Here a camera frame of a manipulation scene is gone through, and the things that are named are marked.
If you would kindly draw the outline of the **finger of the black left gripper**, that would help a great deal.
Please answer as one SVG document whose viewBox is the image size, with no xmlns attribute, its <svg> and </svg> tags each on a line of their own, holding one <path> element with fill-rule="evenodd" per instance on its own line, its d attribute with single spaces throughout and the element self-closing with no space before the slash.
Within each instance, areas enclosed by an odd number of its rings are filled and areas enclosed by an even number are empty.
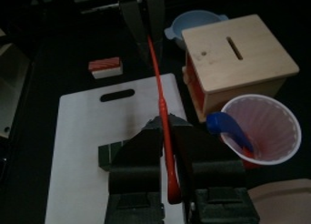
<svg viewBox="0 0 311 224">
<path fill-rule="evenodd" d="M 146 44 L 146 35 L 141 21 L 141 13 L 137 0 L 118 0 L 120 10 L 124 21 L 128 25 L 128 30 L 132 33 L 134 43 L 138 49 L 141 60 L 149 62 L 149 47 Z"/>
<path fill-rule="evenodd" d="M 153 41 L 156 59 L 161 59 L 162 53 L 162 30 L 165 20 L 164 0 L 146 0 L 149 17 L 150 38 Z"/>
</svg>

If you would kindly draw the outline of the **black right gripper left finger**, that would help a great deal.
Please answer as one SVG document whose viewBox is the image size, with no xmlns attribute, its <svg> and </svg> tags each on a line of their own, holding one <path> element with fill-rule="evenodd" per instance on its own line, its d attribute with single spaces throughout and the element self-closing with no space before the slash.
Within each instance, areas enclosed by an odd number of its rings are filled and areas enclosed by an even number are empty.
<svg viewBox="0 0 311 224">
<path fill-rule="evenodd" d="M 160 117 L 118 149 L 109 168 L 104 224 L 164 224 Z"/>
</svg>

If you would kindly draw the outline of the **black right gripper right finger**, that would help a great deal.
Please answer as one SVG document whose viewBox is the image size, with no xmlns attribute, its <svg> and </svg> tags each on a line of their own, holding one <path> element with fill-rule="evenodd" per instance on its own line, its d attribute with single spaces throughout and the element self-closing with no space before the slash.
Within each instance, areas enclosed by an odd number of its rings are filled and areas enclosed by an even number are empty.
<svg viewBox="0 0 311 224">
<path fill-rule="evenodd" d="M 241 159 L 208 132 L 169 115 L 185 224 L 259 224 Z"/>
</svg>

